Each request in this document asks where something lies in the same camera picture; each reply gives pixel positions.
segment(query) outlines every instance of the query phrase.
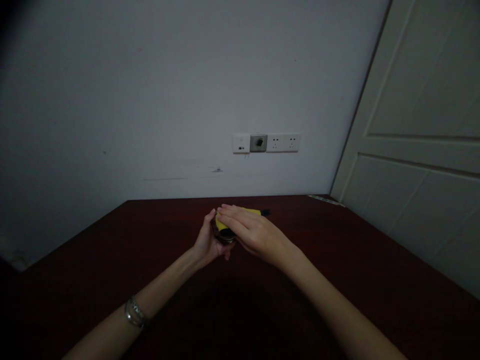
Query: bracelet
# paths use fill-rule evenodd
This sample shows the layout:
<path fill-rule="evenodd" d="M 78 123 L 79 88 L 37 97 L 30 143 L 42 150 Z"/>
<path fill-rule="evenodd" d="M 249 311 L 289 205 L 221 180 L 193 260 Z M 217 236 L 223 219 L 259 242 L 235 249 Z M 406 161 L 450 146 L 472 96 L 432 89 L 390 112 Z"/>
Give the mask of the bracelet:
<path fill-rule="evenodd" d="M 136 321 L 132 314 L 130 314 L 130 308 L 133 309 L 133 311 L 136 314 L 136 317 L 140 321 Z M 128 301 L 125 303 L 125 317 L 128 320 L 128 322 L 137 328 L 143 329 L 146 325 L 150 323 L 150 319 L 144 315 L 144 313 L 140 310 L 139 305 L 135 301 L 135 295 L 133 295 Z"/>

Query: door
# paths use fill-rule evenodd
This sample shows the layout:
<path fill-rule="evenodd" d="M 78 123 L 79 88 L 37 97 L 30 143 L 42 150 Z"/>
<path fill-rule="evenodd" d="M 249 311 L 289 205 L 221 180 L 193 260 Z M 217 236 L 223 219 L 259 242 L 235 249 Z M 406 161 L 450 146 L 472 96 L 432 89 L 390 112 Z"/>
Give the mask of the door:
<path fill-rule="evenodd" d="M 331 195 L 480 299 L 480 3 L 393 1 Z"/>

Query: hand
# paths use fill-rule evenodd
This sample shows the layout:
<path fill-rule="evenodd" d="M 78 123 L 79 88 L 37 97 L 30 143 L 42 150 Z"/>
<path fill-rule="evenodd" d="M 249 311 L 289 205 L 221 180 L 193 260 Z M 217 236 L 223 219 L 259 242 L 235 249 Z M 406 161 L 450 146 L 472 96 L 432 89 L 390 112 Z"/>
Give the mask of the hand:
<path fill-rule="evenodd" d="M 228 260 L 230 258 L 230 250 L 232 250 L 236 244 L 232 242 L 229 245 L 222 245 L 214 237 L 210 221 L 214 218 L 215 214 L 215 209 L 212 209 L 210 213 L 205 216 L 200 233 L 192 248 L 200 268 L 210 264 L 219 256 L 225 256 L 225 260 Z"/>
<path fill-rule="evenodd" d="M 237 235 L 238 241 L 250 253 L 281 267 L 292 251 L 298 248 L 266 217 L 242 207 L 222 204 L 218 220 Z"/>

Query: dark red tabletop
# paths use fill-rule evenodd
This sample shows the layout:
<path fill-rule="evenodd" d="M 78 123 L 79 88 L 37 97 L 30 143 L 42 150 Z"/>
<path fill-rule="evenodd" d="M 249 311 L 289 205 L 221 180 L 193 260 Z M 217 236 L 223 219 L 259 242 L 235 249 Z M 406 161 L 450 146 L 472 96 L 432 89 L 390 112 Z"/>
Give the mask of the dark red tabletop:
<path fill-rule="evenodd" d="M 350 210 L 306 195 L 125 202 L 7 284 L 18 354 L 60 358 L 192 246 L 222 203 L 270 209 L 408 358 L 478 358 L 480 301 Z M 125 355 L 160 357 L 345 358 L 295 285 L 240 245 L 195 274 Z"/>

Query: wall socket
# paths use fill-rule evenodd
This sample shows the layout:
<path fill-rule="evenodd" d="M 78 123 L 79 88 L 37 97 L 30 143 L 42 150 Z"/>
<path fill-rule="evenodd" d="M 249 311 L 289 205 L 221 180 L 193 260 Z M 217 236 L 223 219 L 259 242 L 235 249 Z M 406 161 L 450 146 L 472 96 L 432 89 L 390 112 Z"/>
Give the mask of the wall socket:
<path fill-rule="evenodd" d="M 301 134 L 292 133 L 272 133 L 268 134 L 266 140 L 267 153 L 297 153 L 300 150 Z"/>
<path fill-rule="evenodd" d="M 283 151 L 288 153 L 296 153 L 300 150 L 300 139 L 302 136 L 299 133 L 289 133 L 283 135 Z"/>
<path fill-rule="evenodd" d="M 268 134 L 266 137 L 266 152 L 281 153 L 284 151 L 284 134 Z"/>
<path fill-rule="evenodd" d="M 300 150 L 300 139 L 302 135 L 298 132 L 247 134 L 236 133 L 232 135 L 232 152 L 235 154 L 246 153 L 297 153 Z"/>

